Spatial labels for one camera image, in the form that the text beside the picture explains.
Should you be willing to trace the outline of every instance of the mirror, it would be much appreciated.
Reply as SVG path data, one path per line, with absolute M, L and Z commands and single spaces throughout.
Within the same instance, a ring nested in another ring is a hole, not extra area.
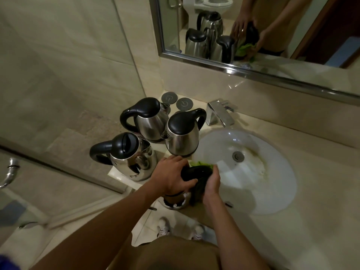
M 360 0 L 150 2 L 160 55 L 360 105 Z

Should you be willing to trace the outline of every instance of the person's left arm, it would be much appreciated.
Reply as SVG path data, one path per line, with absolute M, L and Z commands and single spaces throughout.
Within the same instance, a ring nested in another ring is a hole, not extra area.
M 280 15 L 273 21 L 265 30 L 260 33 L 260 39 L 256 44 L 256 47 L 250 49 L 246 56 L 247 60 L 250 59 L 252 56 L 257 53 L 263 44 L 266 41 L 268 35 L 275 30 L 276 28 L 280 27 L 282 24 L 287 23 L 293 17 L 293 15 L 302 10 L 305 6 L 307 6 L 312 0 L 290 0 L 285 8 L 282 10 Z
M 105 270 L 123 246 L 137 221 L 164 194 L 175 194 L 195 186 L 180 176 L 188 161 L 181 156 L 163 158 L 151 179 L 62 241 L 31 270 Z

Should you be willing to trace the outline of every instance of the chrome faucet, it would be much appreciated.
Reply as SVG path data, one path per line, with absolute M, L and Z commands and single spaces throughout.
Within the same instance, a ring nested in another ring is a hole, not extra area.
M 229 106 L 228 101 L 217 99 L 209 102 L 206 105 L 206 123 L 210 126 L 215 124 L 219 119 L 224 128 L 233 125 L 235 121 L 227 110 L 234 112 L 234 109 Z

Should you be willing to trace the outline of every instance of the person's left hand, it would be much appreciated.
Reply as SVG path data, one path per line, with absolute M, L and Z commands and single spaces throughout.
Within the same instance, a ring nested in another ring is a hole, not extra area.
M 256 43 L 256 46 L 248 49 L 246 53 L 245 61 L 249 61 L 252 57 L 254 57 L 254 55 L 263 47 L 267 37 L 268 37 L 268 32 L 266 30 L 263 30 L 259 35 L 259 40 Z
M 150 181 L 155 183 L 161 195 L 174 195 L 181 191 L 188 191 L 198 182 L 197 179 L 187 182 L 182 179 L 181 170 L 188 165 L 187 159 L 183 159 L 181 156 L 171 155 L 168 158 L 164 157 L 156 165 Z

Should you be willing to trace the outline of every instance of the brown shirt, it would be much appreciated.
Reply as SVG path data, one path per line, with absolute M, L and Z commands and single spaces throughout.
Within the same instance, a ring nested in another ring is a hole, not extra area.
M 258 30 L 260 32 L 263 31 L 275 21 L 289 1 L 290 0 L 255 0 L 252 15 L 257 21 Z M 263 48 L 273 52 L 285 50 L 307 9 L 308 6 L 297 11 L 290 21 L 274 29 L 266 39 Z
M 219 270 L 220 254 L 216 245 L 162 236 L 151 243 L 131 246 L 132 235 L 108 270 Z

